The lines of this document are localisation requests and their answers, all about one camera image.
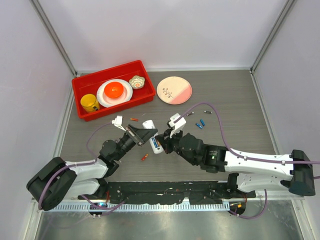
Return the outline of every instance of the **blue battery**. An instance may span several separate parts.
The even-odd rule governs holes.
[[[205,126],[205,122],[203,119],[200,119],[200,122],[201,122],[202,126]]]
[[[199,123],[196,123],[195,125],[197,125],[200,129],[202,129],[202,126]]]

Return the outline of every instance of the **white plate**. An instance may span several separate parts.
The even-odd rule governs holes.
[[[121,83],[123,85],[123,87],[125,88],[123,90],[123,94],[120,97],[117,97],[116,99],[114,98],[110,98],[107,97],[105,95],[105,87],[107,84],[112,83],[112,82],[118,82]],[[112,79],[112,80],[108,80],[105,83],[103,83],[98,91],[96,92],[96,98],[98,99],[98,102],[104,106],[105,108],[109,108],[118,104],[122,104],[125,102],[128,102],[131,98],[132,98],[132,94],[134,93],[131,85],[122,79]]]

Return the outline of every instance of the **yellow cup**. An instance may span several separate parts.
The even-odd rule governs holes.
[[[100,109],[99,102],[93,94],[84,95],[80,100],[80,104],[87,113],[92,113]]]

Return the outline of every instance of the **small decorative bowl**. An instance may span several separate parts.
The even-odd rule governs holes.
[[[136,75],[129,80],[129,83],[133,89],[141,89],[145,85],[145,78]]]

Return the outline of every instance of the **plate with leaf design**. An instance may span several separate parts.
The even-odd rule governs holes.
[[[192,95],[190,83],[179,76],[169,76],[159,82],[156,93],[167,104],[183,104]]]

